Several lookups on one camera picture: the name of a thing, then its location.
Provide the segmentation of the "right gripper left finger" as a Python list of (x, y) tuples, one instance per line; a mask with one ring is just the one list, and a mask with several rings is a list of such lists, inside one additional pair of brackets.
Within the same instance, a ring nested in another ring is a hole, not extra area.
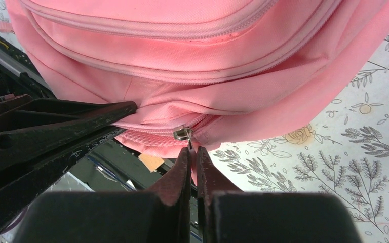
[(173, 167), (147, 190), (157, 198), (150, 233), (162, 242), (190, 242), (191, 159), (182, 148)]

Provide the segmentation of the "floral table mat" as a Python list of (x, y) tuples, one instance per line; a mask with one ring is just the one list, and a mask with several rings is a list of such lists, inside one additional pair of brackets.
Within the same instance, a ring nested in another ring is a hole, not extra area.
[[(6, 1), (0, 1), (0, 47), (32, 67), (32, 79), (42, 78), (12, 29)], [(117, 187), (117, 171), (130, 164), (146, 171), (147, 180), (155, 180), (158, 170), (150, 172), (138, 159), (142, 153), (121, 143), (119, 136), (87, 158), (107, 164), (96, 167), (104, 181)], [(345, 206), (363, 242), (389, 242), (389, 33), (345, 88), (305, 126), (206, 149), (215, 167), (240, 189), (333, 195)]]

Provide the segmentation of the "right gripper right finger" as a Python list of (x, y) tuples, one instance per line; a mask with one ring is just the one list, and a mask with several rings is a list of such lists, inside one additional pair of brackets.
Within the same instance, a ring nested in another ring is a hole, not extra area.
[(219, 213), (215, 205), (221, 194), (240, 192), (234, 183), (213, 164), (208, 151), (199, 147), (196, 154), (198, 219), (203, 242), (217, 242), (217, 220)]

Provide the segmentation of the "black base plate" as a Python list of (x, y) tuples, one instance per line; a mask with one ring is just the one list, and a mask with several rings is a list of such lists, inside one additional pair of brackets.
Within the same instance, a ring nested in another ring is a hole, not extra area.
[[(55, 99), (27, 73), (14, 75), (2, 66), (0, 100), (22, 95)], [(16, 242), (162, 242), (150, 233), (156, 200), (147, 190), (46, 190), (19, 213), (25, 222)]]

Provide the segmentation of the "small wooden cube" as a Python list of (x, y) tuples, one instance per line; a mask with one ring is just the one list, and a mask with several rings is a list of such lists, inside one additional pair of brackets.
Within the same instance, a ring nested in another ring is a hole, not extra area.
[(165, 163), (165, 160), (160, 157), (151, 156), (148, 154), (140, 154), (138, 159), (147, 167), (150, 172), (154, 172), (159, 168), (162, 164)]

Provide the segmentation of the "pink student backpack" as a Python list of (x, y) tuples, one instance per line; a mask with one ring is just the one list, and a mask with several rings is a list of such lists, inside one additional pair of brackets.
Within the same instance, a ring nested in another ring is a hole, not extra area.
[(6, 1), (12, 29), (59, 99), (133, 101), (118, 137), (177, 157), (311, 122), (389, 33), (389, 1)]

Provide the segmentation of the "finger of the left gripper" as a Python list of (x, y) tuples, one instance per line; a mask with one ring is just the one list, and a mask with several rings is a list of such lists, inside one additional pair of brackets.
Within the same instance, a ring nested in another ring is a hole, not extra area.
[(0, 234), (40, 194), (60, 179), (79, 160), (122, 132), (106, 126), (66, 143), (26, 163), (0, 172)]
[(29, 95), (0, 100), (0, 172), (134, 114), (133, 101), (93, 104)]

